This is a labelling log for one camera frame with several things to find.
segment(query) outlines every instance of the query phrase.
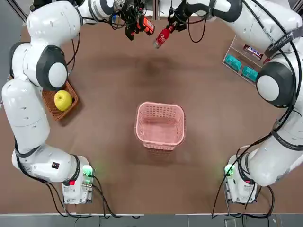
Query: table surface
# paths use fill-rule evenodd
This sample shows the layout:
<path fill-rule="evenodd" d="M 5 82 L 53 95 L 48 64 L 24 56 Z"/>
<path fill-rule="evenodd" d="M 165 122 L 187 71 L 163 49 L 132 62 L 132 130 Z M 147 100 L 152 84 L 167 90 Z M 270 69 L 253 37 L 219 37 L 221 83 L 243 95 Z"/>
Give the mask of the table surface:
<path fill-rule="evenodd" d="M 157 21 L 156 34 L 166 25 Z M 197 39 L 201 26 L 191 26 Z M 158 50 L 156 35 L 135 35 L 110 26 L 84 26 L 69 77 L 79 105 L 61 122 L 49 115 L 47 143 L 84 155 L 96 168 L 115 213 L 211 213 L 223 167 L 236 150 L 264 136 L 279 110 L 262 100 L 255 87 L 222 64 L 234 37 L 224 23 L 207 23 L 204 39 L 194 44 L 187 31 L 175 32 Z M 22 40 L 29 40 L 26 28 Z M 63 47 L 72 55 L 71 43 Z M 180 105 L 186 114 L 186 139 L 169 156 L 149 154 L 134 134 L 137 107 L 145 101 Z M 0 213 L 55 213 L 48 189 L 11 164 L 13 134 L 0 110 Z M 273 185 L 274 212 L 303 212 L 303 170 L 297 168 Z M 270 195 L 262 190 L 247 212 L 265 213 Z M 70 211 L 102 213 L 101 198 Z M 231 211 L 243 211 L 233 205 Z M 221 190 L 215 212 L 227 212 Z"/>

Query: pink plastic basket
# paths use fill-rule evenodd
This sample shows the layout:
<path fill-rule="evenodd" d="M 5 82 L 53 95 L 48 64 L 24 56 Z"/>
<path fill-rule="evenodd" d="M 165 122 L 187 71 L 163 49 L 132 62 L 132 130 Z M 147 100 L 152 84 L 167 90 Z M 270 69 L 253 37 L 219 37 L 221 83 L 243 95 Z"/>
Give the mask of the pink plastic basket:
<path fill-rule="evenodd" d="M 146 148 L 173 150 L 185 138 L 185 115 L 180 106 L 142 103 L 138 108 L 136 135 Z"/>

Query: woven basket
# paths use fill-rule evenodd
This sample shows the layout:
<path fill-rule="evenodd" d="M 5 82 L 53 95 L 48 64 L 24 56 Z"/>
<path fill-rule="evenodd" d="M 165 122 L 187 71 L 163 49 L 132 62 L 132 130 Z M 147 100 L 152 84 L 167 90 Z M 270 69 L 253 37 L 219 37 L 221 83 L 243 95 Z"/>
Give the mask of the woven basket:
<path fill-rule="evenodd" d="M 70 93 L 70 95 L 72 97 L 72 104 L 65 111 L 58 110 L 55 105 L 54 96 L 57 91 L 44 91 L 44 90 L 42 91 L 42 98 L 44 100 L 44 103 L 45 103 L 47 109 L 49 110 L 49 112 L 52 114 L 55 121 L 61 120 L 63 117 L 65 117 L 66 114 L 69 111 L 71 111 L 72 108 L 74 108 L 75 105 L 78 103 L 78 96 L 77 96 L 75 90 L 71 87 L 71 85 L 69 84 L 68 81 L 65 83 L 65 85 L 66 86 L 65 86 L 64 90 L 67 91 L 68 93 Z"/>

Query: apple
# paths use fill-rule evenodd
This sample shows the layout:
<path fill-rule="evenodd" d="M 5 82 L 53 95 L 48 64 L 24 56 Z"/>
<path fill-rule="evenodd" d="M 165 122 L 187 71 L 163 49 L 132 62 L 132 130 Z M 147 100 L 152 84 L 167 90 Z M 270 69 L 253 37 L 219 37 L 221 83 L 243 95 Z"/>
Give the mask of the apple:
<path fill-rule="evenodd" d="M 71 106 L 71 95 L 65 90 L 57 91 L 54 96 L 54 102 L 58 110 L 65 111 Z"/>

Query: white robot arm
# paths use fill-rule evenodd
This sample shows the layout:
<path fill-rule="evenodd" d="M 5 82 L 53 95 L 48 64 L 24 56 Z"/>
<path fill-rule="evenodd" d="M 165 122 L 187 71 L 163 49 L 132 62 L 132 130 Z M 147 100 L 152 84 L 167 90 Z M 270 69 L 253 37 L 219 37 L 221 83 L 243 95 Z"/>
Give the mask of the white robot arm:
<path fill-rule="evenodd" d="M 276 18 L 284 31 L 257 3 Z M 303 59 L 302 19 L 297 13 L 264 0 L 187 0 L 176 8 L 172 21 L 184 22 L 196 12 L 202 17 L 207 14 L 220 18 L 247 44 L 266 53 L 271 52 L 270 62 L 258 74 L 257 91 L 264 100 L 276 107 L 294 104 L 292 103 L 294 94 L 302 77 Z M 292 40 L 294 46 L 290 45 L 289 40 Z M 278 52 L 279 49 L 289 62 Z M 297 96 L 294 110 L 289 113 L 283 126 L 278 131 L 273 130 L 258 149 L 241 156 L 237 162 L 236 155 L 231 157 L 226 168 L 230 169 L 235 162 L 232 174 L 228 173 L 227 177 L 227 196 L 230 201 L 237 203 L 254 201 L 257 188 L 255 184 L 271 185 L 302 163 L 302 91 Z"/>
<path fill-rule="evenodd" d="M 65 203 L 91 200 L 92 169 L 85 157 L 45 144 L 50 133 L 42 89 L 64 86 L 67 65 L 62 43 L 74 38 L 86 20 L 109 17 L 113 0 L 86 0 L 75 8 L 67 1 L 45 5 L 28 16 L 30 43 L 17 43 L 11 50 L 11 75 L 2 88 L 3 106 L 15 135 L 12 163 L 32 177 L 46 182 L 62 182 Z"/>

